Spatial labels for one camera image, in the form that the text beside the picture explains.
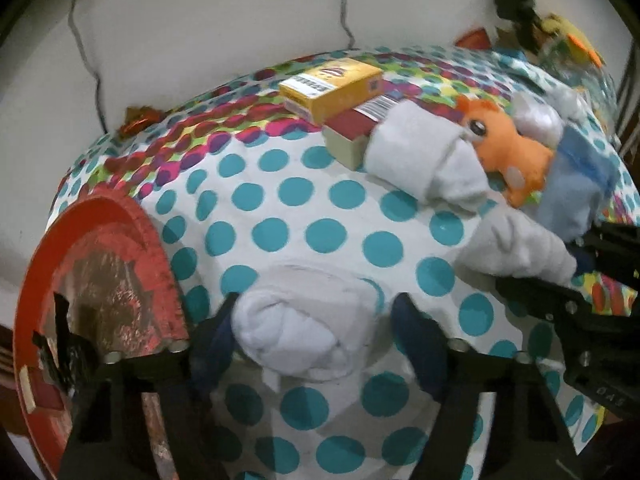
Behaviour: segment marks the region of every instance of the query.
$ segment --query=polka dot tablecloth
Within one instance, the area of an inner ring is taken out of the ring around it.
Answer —
[[[480,216],[445,203],[418,206],[362,170],[347,170],[327,152],[318,128],[282,107],[276,88],[283,78],[345,55],[383,68],[389,94],[421,98],[453,120],[461,92],[508,107],[511,92],[528,82],[556,84],[516,60],[456,48],[352,50],[294,60],[208,92],[127,142],[101,137],[63,179],[49,222],[97,187],[135,197],[158,228],[192,323],[284,261],[344,269],[376,287],[380,318],[364,370],[309,383],[273,378],[240,356],[233,359],[212,394],[219,426],[211,450],[232,479],[410,476],[438,406],[418,388],[392,336],[388,303],[399,292],[408,292],[449,336],[481,352],[511,356],[524,349],[541,358],[581,449],[596,430],[595,408],[562,382],[551,325],[526,316],[516,303],[501,303],[491,278],[452,266]],[[620,167],[616,196],[603,215],[635,221],[640,196],[596,119],[590,116],[580,130]],[[501,182],[492,176],[491,183],[495,196],[481,215],[500,200]],[[602,286],[600,277],[596,283]],[[602,288],[620,291],[625,308],[628,291]],[[613,298],[609,303],[619,308]],[[479,475],[491,411],[485,396],[465,480]]]

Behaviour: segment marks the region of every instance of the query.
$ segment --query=white label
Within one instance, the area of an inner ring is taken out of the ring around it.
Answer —
[[[313,123],[311,112],[306,108],[300,106],[297,102],[292,101],[291,99],[285,98],[284,107],[290,112],[295,113],[301,119],[304,119],[307,123]]]
[[[288,86],[292,90],[300,92],[303,96],[310,98],[324,95],[337,88],[335,85],[309,74],[295,75],[280,84]]]
[[[386,115],[389,113],[389,110],[397,104],[398,102],[394,101],[391,97],[379,95],[360,106],[356,106],[354,110],[360,112],[364,116],[367,116],[372,121],[379,123],[384,120]]]

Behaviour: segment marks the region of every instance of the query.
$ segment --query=orange plush toy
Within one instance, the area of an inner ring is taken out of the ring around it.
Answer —
[[[511,118],[494,102],[459,96],[460,124],[470,134],[485,171],[499,171],[507,184],[505,196],[512,207],[520,207],[532,191],[545,187],[545,176],[553,152],[533,139],[518,134]]]

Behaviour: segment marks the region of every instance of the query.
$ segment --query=yellow box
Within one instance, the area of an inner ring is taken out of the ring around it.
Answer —
[[[280,94],[287,110],[319,126],[382,94],[382,70],[355,59],[335,59],[284,80]]]

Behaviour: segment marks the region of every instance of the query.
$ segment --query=metal bolt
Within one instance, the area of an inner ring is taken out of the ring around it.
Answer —
[[[104,356],[103,361],[106,365],[114,365],[122,359],[122,353],[118,351],[109,352]]]
[[[451,348],[455,352],[468,352],[471,348],[471,345],[464,339],[460,339],[457,337],[449,339],[447,345],[449,345],[449,348]]]
[[[516,352],[516,355],[514,355],[514,359],[516,359],[517,362],[523,365],[530,365],[533,362],[531,356],[526,352]]]
[[[578,362],[580,363],[580,366],[584,366],[585,368],[589,366],[589,364],[591,363],[591,352],[589,352],[588,350],[582,352],[580,354],[580,357],[578,357]]]
[[[184,352],[187,348],[189,348],[188,339],[177,339],[169,343],[169,352],[171,352],[172,354]]]
[[[578,304],[575,303],[575,301],[573,301],[573,300],[567,301],[564,304],[564,307],[565,307],[566,311],[571,315],[573,315],[576,312],[578,312]]]

